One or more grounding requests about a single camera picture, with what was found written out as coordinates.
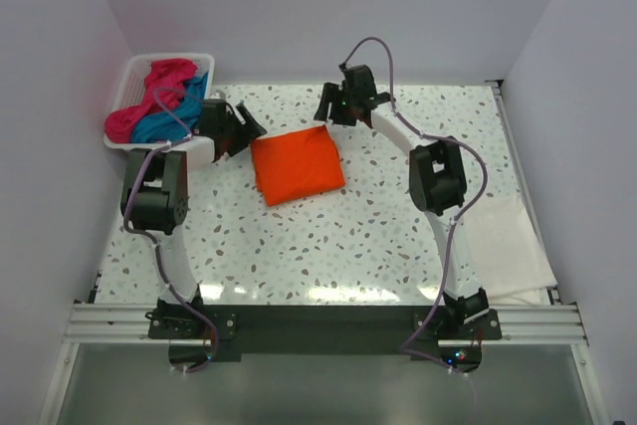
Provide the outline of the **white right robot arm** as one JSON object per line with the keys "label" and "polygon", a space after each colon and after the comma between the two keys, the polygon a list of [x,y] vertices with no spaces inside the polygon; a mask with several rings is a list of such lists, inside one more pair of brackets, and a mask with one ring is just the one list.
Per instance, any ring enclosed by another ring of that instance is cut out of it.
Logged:
{"label": "white right robot arm", "polygon": [[408,158],[408,192],[414,206],[426,216],[443,266],[436,305],[445,330],[467,337],[489,310],[487,294],[472,261],[463,219],[476,201],[465,201],[468,181],[461,150],[464,143],[452,136],[426,133],[403,115],[392,92],[377,89],[365,65],[339,66],[343,81],[323,85],[315,119],[355,126],[362,122],[388,138]]}

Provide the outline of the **orange t shirt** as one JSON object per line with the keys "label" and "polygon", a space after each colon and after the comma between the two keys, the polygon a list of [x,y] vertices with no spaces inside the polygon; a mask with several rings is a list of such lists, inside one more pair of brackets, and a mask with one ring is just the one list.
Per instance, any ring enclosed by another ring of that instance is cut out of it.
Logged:
{"label": "orange t shirt", "polygon": [[345,185],[338,148],[324,125],[257,139],[250,149],[257,189],[269,207]]}

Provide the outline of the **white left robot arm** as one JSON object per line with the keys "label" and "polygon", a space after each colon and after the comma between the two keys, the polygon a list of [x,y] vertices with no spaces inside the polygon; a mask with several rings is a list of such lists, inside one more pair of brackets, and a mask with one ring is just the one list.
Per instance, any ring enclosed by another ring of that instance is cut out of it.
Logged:
{"label": "white left robot arm", "polygon": [[160,282],[158,300],[180,305],[171,325],[184,337],[199,335],[206,314],[194,305],[200,301],[199,286],[188,264],[183,226],[188,213],[188,151],[196,137],[211,141],[206,163],[223,155],[234,156],[266,130],[243,103],[231,106],[221,99],[204,100],[196,128],[176,123],[182,131],[175,140],[132,149],[127,156],[120,196],[123,229],[146,238],[153,249]]}

